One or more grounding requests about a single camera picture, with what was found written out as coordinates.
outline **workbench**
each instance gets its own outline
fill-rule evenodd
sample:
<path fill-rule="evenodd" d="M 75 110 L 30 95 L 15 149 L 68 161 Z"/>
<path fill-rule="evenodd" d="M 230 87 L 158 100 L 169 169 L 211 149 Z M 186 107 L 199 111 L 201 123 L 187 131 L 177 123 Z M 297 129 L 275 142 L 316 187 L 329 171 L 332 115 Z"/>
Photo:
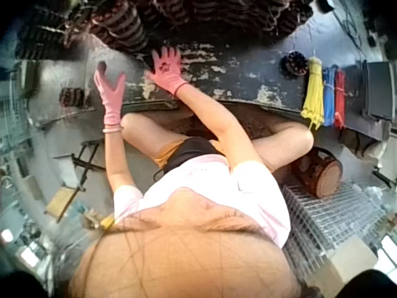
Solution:
<path fill-rule="evenodd" d="M 332 13 L 315 12 L 305 25 L 287 38 L 252 36 L 222 23 L 190 24 L 156 32 L 156 47 L 177 46 L 182 53 L 183 77 L 212 98 L 224 103 L 243 102 L 291 116 L 299 115 L 306 94 L 307 76 L 291 78 L 280 71 L 281 59 L 292 50 L 307 57 L 315 55 L 323 66 L 339 65 L 347 71 L 346 126 L 376 140 L 388 137 L 382 121 L 372 122 L 361 116 L 362 99 L 358 61 L 381 61 L 380 49 L 370 48 L 362 32 L 362 52 L 354 46 Z M 97 44 L 89 52 L 87 73 L 94 72 L 99 61 L 107 62 L 107 75 L 115 80 L 126 72 L 124 106 L 128 111 L 175 109 L 178 102 L 145 78 L 144 70 L 153 67 L 151 54 L 135 57 Z"/>

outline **white shirt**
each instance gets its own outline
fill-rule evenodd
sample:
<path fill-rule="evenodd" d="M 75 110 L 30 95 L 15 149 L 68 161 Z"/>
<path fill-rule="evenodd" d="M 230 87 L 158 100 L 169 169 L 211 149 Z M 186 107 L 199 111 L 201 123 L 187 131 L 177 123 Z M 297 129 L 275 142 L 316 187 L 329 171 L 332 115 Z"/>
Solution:
<path fill-rule="evenodd" d="M 270 171 L 257 161 L 245 161 L 231 172 L 227 159 L 221 155 L 203 155 L 186 161 L 164 175 L 145 195 L 136 187 L 120 186 L 114 193 L 116 223 L 130 214 L 165 203 L 181 187 L 246 214 L 278 247 L 287 241 L 290 217 Z"/>

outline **blue cable bundle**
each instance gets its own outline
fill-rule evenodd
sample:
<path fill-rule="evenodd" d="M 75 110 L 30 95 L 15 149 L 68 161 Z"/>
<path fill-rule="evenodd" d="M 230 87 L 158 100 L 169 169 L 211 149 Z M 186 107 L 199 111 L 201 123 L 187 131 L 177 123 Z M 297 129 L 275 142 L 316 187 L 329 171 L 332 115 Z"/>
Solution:
<path fill-rule="evenodd" d="M 324 126 L 331 126 L 335 120 L 335 71 L 336 65 L 323 70 L 324 80 Z"/>

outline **metal grid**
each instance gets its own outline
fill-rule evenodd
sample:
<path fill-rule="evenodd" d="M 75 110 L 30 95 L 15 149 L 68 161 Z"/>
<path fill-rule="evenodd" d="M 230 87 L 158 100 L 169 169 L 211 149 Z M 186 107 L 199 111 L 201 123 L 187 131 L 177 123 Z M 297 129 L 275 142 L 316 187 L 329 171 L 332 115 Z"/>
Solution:
<path fill-rule="evenodd" d="M 2 87 L 8 85 L 9 95 L 0 102 L 0 138 L 2 153 L 15 149 L 29 139 L 29 123 L 25 111 L 25 99 L 16 94 L 15 80 L 3 81 Z"/>
<path fill-rule="evenodd" d="M 320 268 L 351 236 L 358 235 L 367 244 L 378 238 L 376 225 L 385 213 L 351 183 L 342 183 L 327 199 L 313 197 L 303 186 L 284 186 L 283 194 L 292 225 L 283 250 L 301 278 Z"/>

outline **hand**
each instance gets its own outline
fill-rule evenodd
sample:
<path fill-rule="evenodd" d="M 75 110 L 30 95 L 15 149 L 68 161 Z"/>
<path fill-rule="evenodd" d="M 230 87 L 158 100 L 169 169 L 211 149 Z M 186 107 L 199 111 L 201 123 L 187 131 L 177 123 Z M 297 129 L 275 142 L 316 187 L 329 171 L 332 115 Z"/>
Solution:
<path fill-rule="evenodd" d="M 158 86 L 175 95 L 176 91 L 187 82 L 181 76 L 181 52 L 178 49 L 161 49 L 161 58 L 152 52 L 155 72 L 145 71 L 145 75 Z"/>
<path fill-rule="evenodd" d="M 99 64 L 95 70 L 94 81 L 102 98 L 102 104 L 105 106 L 105 125 L 120 124 L 120 111 L 123 104 L 125 74 L 118 76 L 116 88 L 113 89 L 105 77 L 104 65 Z"/>

